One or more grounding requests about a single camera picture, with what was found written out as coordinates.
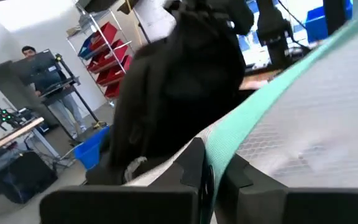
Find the teal strap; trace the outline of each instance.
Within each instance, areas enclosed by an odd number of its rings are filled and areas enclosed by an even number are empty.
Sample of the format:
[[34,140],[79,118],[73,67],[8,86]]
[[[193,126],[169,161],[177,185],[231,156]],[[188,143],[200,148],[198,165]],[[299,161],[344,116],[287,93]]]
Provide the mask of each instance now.
[[344,45],[349,39],[358,34],[358,19],[351,21],[332,37],[327,39],[307,58],[289,68],[269,85],[258,90],[245,102],[239,105],[231,114],[227,115],[212,131],[206,141],[207,158],[214,169],[215,192],[213,204],[216,200],[221,177],[236,153],[241,142],[252,131],[264,113],[275,103],[280,95],[294,81],[304,74],[317,60],[325,57],[332,50]]

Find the red storage bin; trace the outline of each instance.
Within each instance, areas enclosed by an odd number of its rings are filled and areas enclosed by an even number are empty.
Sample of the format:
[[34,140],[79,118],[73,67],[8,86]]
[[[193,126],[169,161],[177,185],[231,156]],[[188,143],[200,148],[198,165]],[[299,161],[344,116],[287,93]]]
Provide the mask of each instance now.
[[[118,31],[117,28],[115,28],[111,23],[108,22],[102,27],[100,27],[100,29],[102,30],[102,33],[104,37],[107,39],[107,41],[109,42],[109,44],[111,44],[114,41],[114,38],[117,34]],[[89,49],[91,51],[94,51],[103,46],[107,47],[106,42],[104,41],[100,32],[97,31],[97,33],[95,33],[94,37],[91,39],[91,45]]]
[[[122,60],[122,66],[124,67],[125,71],[128,70],[131,61],[132,57],[129,55],[126,55]],[[119,65],[116,65],[109,70],[101,72],[96,79],[96,83],[101,86],[108,86],[110,84],[119,82],[123,77],[124,72],[122,72],[121,67]]]
[[106,92],[104,92],[105,97],[107,98],[115,98],[119,95],[119,85],[121,83],[121,80],[119,82],[113,83],[109,85],[106,89]]
[[[128,49],[128,45],[120,47],[122,45],[124,45],[124,43],[121,40],[117,40],[111,45],[111,48],[113,49],[114,53],[116,54],[116,57],[118,58],[118,61],[120,62],[123,60],[125,52]],[[106,49],[99,55],[92,58],[91,63],[89,63],[89,65],[87,66],[87,69],[90,72],[99,73],[117,64],[118,62],[116,61],[114,56],[110,54],[110,50]]]

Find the black backpack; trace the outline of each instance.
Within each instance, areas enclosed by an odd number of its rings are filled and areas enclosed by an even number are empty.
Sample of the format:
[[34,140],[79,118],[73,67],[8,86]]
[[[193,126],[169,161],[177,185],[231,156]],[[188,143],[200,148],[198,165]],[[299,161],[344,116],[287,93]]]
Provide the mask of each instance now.
[[226,21],[210,10],[179,11],[167,38],[134,55],[120,85],[114,131],[102,144],[101,150],[109,148],[107,167],[92,170],[88,182],[123,184],[134,159],[147,158],[142,173],[174,155],[241,102],[244,70],[236,35]]

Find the jeans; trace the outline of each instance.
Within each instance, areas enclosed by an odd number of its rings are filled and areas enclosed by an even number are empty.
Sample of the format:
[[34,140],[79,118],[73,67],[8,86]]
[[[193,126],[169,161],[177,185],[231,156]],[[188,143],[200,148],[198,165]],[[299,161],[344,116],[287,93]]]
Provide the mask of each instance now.
[[77,133],[75,124],[67,113],[66,108],[71,112],[75,121],[80,125],[81,129],[85,129],[84,119],[78,109],[78,105],[75,103],[74,98],[71,95],[67,95],[60,100],[49,105],[54,115],[57,117],[59,122],[64,126],[67,131],[73,136]]

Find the man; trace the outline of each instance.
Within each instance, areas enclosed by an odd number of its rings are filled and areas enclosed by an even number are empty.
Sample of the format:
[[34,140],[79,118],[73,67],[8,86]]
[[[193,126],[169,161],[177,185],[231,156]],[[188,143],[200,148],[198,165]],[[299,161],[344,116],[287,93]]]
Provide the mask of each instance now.
[[[35,50],[35,48],[31,46],[25,46],[22,48],[22,53],[26,58],[30,58],[33,57],[37,53],[37,51]],[[67,79],[67,77],[62,71],[57,71],[55,73],[51,73],[48,75],[36,76],[34,78],[35,94],[37,96],[40,96],[50,86],[58,82],[61,82],[65,79]],[[70,132],[73,138],[76,138],[78,135],[76,132],[75,124],[73,124],[66,108],[72,113],[75,121],[80,125],[81,131],[86,130],[86,126],[78,109],[78,105],[75,103],[71,95],[67,95],[62,99],[57,100],[56,102],[52,103],[49,107],[53,110],[55,116],[59,119],[61,124],[67,128],[68,132]]]

